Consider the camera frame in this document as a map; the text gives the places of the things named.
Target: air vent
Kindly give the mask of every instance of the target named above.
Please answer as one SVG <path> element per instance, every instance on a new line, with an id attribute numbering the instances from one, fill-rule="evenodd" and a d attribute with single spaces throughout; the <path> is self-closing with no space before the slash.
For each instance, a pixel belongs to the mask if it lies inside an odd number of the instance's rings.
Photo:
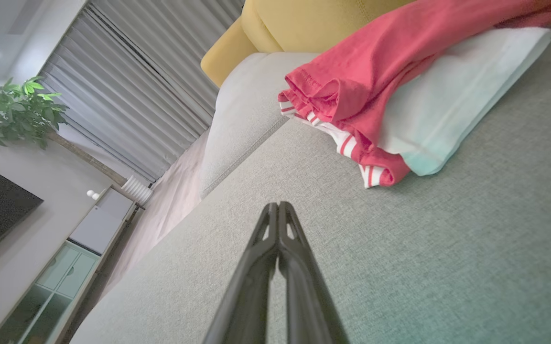
<path id="1" fill-rule="evenodd" d="M 33 16 L 37 13 L 42 2 L 44 0 L 27 0 L 18 13 L 18 17 L 16 17 L 16 20 L 11 25 L 8 35 L 22 35 L 29 24 L 31 24 L 31 20 L 33 20 Z"/>

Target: drawer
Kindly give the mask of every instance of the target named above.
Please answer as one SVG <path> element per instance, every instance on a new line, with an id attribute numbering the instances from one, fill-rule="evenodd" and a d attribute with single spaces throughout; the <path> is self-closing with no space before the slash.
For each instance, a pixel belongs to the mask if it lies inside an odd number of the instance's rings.
<path id="1" fill-rule="evenodd" d="M 70 298 L 74 298 L 96 261 L 94 257 L 81 254 L 56 291 Z"/>
<path id="2" fill-rule="evenodd" d="M 56 286 L 69 270 L 69 267 L 74 263 L 79 252 L 73 250 L 69 246 L 63 246 L 61 251 L 50 261 L 48 268 L 37 279 L 37 284 L 42 285 L 50 290 L 55 290 Z"/>

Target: plant foliage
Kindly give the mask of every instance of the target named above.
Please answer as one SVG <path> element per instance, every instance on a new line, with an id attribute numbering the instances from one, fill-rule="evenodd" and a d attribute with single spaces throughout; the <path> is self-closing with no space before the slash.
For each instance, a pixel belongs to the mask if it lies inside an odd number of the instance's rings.
<path id="1" fill-rule="evenodd" d="M 14 85 L 11 79 L 0 87 L 0 145 L 7 142 L 33 141 L 42 150 L 46 149 L 46 135 L 59 130 L 59 124 L 66 123 L 63 115 L 67 107 L 55 104 L 53 97 L 60 93 L 37 93 L 44 89 L 37 81 L 41 76 Z"/>

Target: yellow sofa backrest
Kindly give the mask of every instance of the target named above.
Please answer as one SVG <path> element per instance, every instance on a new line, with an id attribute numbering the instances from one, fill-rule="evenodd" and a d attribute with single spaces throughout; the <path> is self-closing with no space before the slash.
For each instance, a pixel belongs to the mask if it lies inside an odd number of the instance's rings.
<path id="1" fill-rule="evenodd" d="M 205 54 L 201 68 L 220 86 L 253 52 L 321 53 L 412 0 L 246 0 L 241 17 Z"/>

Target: curtain fold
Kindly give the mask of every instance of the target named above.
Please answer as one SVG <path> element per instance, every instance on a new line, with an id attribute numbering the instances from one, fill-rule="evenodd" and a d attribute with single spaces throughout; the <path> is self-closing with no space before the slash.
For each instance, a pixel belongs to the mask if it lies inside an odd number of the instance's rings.
<path id="1" fill-rule="evenodd" d="M 218 89 L 199 64 L 241 6 L 88 4 L 44 66 L 44 86 L 63 93 L 70 126 L 155 181 L 212 122 Z"/>

